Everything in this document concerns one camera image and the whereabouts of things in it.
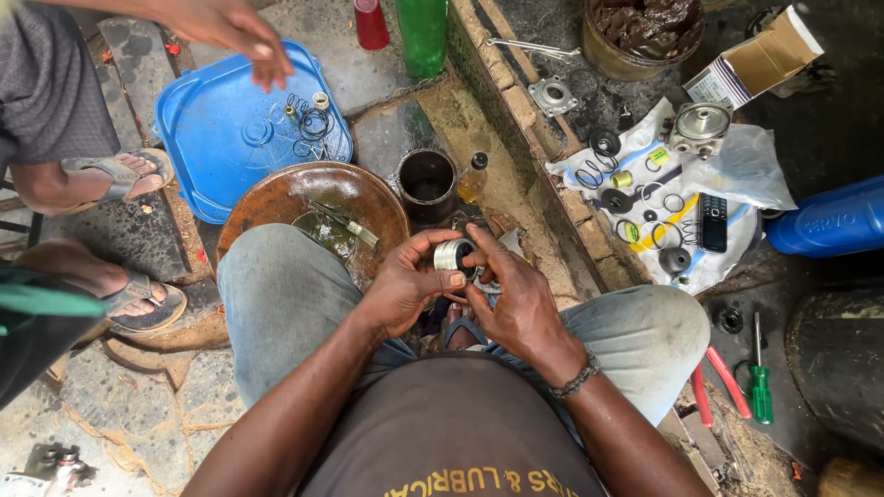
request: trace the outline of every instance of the blue container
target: blue container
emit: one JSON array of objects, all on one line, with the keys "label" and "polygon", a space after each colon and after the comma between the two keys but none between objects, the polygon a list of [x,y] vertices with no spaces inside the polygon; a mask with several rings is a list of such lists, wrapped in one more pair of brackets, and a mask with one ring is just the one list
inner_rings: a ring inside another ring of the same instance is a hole
[{"label": "blue container", "polygon": [[786,254],[831,257],[884,248],[884,175],[806,198],[766,231]]},{"label": "blue container", "polygon": [[[353,139],[332,100],[319,61],[299,43],[283,41],[295,75],[286,89],[264,93],[252,82],[252,67],[234,55],[185,74],[156,99],[155,131],[169,153],[181,193],[194,214],[207,223],[223,224],[233,206],[269,174],[293,164],[316,160],[325,144],[330,160],[349,162]],[[321,140],[303,133],[323,129],[318,117],[299,126],[300,107],[313,108],[313,95],[325,92],[330,131]],[[298,119],[285,115],[296,100]]]}]

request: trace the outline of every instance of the green plastic bottle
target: green plastic bottle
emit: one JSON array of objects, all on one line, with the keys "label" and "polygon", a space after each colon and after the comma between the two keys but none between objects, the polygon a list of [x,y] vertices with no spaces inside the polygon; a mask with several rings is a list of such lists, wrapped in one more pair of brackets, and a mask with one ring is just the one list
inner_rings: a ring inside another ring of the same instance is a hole
[{"label": "green plastic bottle", "polygon": [[408,74],[433,78],[445,64],[447,0],[396,0]]}]

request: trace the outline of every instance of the green screwdriver handle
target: green screwdriver handle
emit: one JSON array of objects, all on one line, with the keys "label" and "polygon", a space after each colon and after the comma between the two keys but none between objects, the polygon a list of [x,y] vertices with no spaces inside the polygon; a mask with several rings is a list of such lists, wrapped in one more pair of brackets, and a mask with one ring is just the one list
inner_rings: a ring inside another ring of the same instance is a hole
[{"label": "green screwdriver handle", "polygon": [[764,366],[752,365],[752,415],[761,424],[774,423],[774,401],[767,388],[770,370]]}]

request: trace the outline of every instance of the red pliers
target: red pliers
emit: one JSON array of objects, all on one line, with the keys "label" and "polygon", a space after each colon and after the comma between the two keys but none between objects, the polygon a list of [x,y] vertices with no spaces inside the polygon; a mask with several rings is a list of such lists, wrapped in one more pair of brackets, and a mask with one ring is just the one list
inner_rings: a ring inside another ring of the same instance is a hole
[{"label": "red pliers", "polygon": [[[718,350],[710,345],[706,348],[706,358],[713,364],[713,367],[724,381],[725,386],[730,392],[731,398],[734,399],[736,410],[740,411],[740,416],[743,417],[743,419],[749,419],[752,417],[752,411],[749,409],[749,404],[746,403],[746,399],[743,397],[743,392],[740,391],[740,386],[736,384],[734,375],[731,374],[728,365],[724,364],[724,359],[721,358]],[[697,364],[697,368],[690,375],[690,389],[694,391],[694,398],[697,399],[697,410],[700,412],[700,421],[703,422],[703,426],[712,428],[713,412],[712,409],[709,408],[709,399],[706,397],[706,389],[703,386],[703,361],[700,361],[700,364]]]}]

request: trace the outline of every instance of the brown t-shirt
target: brown t-shirt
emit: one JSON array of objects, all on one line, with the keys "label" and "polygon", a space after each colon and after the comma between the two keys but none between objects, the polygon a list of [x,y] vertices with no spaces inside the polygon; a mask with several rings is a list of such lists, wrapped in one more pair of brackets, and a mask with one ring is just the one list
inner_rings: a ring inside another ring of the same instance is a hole
[{"label": "brown t-shirt", "polygon": [[605,496],[544,399],[482,352],[436,354],[369,387],[311,472],[303,497]]}]

